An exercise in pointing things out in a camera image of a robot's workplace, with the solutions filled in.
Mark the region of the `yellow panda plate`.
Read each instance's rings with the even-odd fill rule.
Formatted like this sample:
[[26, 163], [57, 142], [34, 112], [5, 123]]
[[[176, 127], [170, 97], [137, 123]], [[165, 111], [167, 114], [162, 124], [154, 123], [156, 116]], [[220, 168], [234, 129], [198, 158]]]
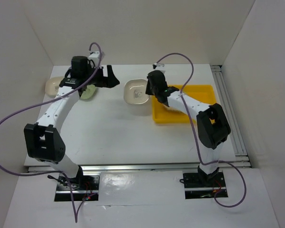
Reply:
[[173, 107], [164, 106], [164, 108], [167, 110], [168, 113], [180, 113], [178, 109], [175, 109]]

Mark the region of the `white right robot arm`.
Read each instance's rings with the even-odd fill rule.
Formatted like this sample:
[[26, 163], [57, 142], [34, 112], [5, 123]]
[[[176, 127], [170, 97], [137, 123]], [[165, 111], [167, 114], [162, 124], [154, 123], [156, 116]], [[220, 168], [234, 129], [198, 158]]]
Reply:
[[202, 186], [209, 186], [219, 171], [219, 158], [223, 143], [228, 139], [231, 129], [220, 104], [200, 102], [177, 89], [168, 86], [165, 75], [154, 70], [147, 75], [146, 94], [153, 95], [166, 107], [185, 113], [194, 127], [193, 136], [199, 159], [198, 181]]

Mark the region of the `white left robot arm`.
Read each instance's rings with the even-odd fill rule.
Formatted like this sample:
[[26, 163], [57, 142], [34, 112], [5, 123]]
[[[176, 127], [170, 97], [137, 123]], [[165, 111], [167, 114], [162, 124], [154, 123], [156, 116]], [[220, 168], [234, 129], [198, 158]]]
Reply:
[[113, 88], [120, 84], [111, 65], [107, 65], [107, 75], [104, 76], [102, 58], [103, 53], [99, 51], [88, 57], [72, 57], [71, 67], [59, 83], [55, 101], [36, 123], [24, 128], [28, 156], [63, 172], [68, 185], [75, 190], [84, 185], [83, 170], [67, 156], [60, 131], [72, 107], [89, 85]]

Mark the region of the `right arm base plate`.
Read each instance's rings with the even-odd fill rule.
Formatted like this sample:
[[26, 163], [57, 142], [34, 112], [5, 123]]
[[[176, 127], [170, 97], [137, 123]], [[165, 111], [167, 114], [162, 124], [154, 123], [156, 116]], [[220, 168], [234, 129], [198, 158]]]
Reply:
[[219, 172], [213, 180], [202, 183], [197, 173], [183, 173], [179, 180], [184, 186], [185, 199], [227, 198], [228, 192], [223, 172]]

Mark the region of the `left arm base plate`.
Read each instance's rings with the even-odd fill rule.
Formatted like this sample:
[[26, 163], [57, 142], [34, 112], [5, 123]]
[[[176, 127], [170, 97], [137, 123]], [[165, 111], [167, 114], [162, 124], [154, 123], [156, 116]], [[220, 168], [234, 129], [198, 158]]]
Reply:
[[[59, 175], [55, 178], [51, 175], [47, 176], [50, 180], [55, 180], [57, 183], [55, 192], [55, 202], [71, 201], [70, 188], [64, 176]], [[86, 175], [83, 181], [78, 185], [71, 183], [74, 201], [98, 201], [99, 198], [99, 175]]]

